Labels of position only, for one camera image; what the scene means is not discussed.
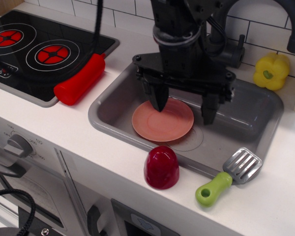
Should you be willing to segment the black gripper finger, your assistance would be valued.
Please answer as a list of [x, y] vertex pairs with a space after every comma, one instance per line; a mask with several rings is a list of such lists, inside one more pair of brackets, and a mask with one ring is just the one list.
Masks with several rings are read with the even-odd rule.
[[163, 111], [169, 97], [169, 88], [163, 84], [143, 81], [143, 89], [153, 108], [158, 112]]
[[202, 117], [204, 125], [213, 124], [217, 111], [220, 107], [220, 96], [218, 94], [207, 94], [202, 96]]

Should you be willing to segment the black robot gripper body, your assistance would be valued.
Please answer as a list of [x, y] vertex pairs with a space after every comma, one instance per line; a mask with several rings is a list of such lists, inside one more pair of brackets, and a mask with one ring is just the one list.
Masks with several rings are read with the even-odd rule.
[[234, 96], [234, 73], [203, 52], [206, 29], [199, 27], [181, 37], [153, 29], [159, 52], [133, 57], [138, 77], [151, 84], [200, 95], [218, 94], [220, 101]]

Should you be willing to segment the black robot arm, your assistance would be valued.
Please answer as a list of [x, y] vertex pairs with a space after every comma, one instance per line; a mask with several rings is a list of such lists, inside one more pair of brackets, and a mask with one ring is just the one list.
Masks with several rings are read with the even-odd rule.
[[153, 108], [162, 111], [171, 88], [202, 96], [202, 117], [212, 124], [221, 104], [231, 101], [234, 73], [213, 60], [223, 48], [210, 51], [207, 24], [227, 38], [214, 14], [225, 6], [223, 0], [154, 0], [153, 38], [159, 52], [137, 55], [137, 78]]

